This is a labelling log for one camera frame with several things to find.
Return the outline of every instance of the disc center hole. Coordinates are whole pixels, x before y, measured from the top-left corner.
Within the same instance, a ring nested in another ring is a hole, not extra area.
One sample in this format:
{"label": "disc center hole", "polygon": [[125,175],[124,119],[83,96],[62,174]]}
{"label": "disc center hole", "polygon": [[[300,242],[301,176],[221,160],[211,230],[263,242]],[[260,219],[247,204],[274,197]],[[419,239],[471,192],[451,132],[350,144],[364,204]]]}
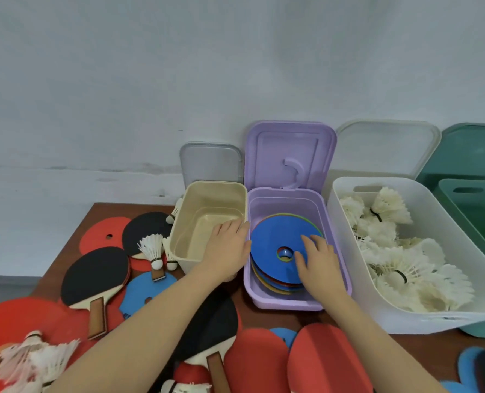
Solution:
{"label": "disc center hole", "polygon": [[283,262],[289,262],[293,259],[293,251],[290,247],[279,247],[277,257]]}

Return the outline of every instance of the stack of disc markers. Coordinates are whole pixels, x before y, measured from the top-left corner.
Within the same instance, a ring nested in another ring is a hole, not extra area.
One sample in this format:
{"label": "stack of disc markers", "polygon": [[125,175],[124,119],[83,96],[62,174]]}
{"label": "stack of disc markers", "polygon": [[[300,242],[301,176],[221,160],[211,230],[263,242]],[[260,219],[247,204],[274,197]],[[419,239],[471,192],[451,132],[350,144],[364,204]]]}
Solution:
{"label": "stack of disc markers", "polygon": [[301,235],[324,237],[308,219],[294,214],[274,214],[263,219],[252,231],[252,270],[270,291],[282,295],[304,289],[293,254],[305,259]]}

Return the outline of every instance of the purple box lid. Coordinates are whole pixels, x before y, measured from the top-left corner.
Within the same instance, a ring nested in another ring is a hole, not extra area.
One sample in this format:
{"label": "purple box lid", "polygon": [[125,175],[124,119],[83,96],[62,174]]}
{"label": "purple box lid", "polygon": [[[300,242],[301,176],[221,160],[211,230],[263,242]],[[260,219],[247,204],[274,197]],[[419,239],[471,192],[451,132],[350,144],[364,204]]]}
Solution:
{"label": "purple box lid", "polygon": [[323,189],[337,134],[322,123],[258,121],[246,141],[244,184],[274,189]]}

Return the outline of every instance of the left hand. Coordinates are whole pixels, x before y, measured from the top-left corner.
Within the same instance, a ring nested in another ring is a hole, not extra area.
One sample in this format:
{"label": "left hand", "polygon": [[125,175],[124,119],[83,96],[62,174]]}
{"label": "left hand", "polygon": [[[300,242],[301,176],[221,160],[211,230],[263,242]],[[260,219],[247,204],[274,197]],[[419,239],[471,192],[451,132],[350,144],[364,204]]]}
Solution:
{"label": "left hand", "polygon": [[200,266],[214,274],[219,284],[235,275],[248,261],[252,247],[252,242],[246,241],[249,229],[249,222],[243,223],[241,218],[212,229]]}

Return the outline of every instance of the green storage box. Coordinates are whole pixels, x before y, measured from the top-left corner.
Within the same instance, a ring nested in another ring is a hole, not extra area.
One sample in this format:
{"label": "green storage box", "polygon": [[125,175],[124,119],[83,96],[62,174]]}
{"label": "green storage box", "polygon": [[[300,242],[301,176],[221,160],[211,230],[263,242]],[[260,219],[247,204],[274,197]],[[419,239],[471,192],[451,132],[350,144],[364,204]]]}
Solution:
{"label": "green storage box", "polygon": [[[450,216],[485,254],[485,181],[443,179],[437,185],[434,194]],[[485,338],[485,322],[461,329],[475,337]]]}
{"label": "green storage box", "polygon": [[485,180],[485,124],[456,124],[443,131],[416,180],[433,192],[445,178]]}

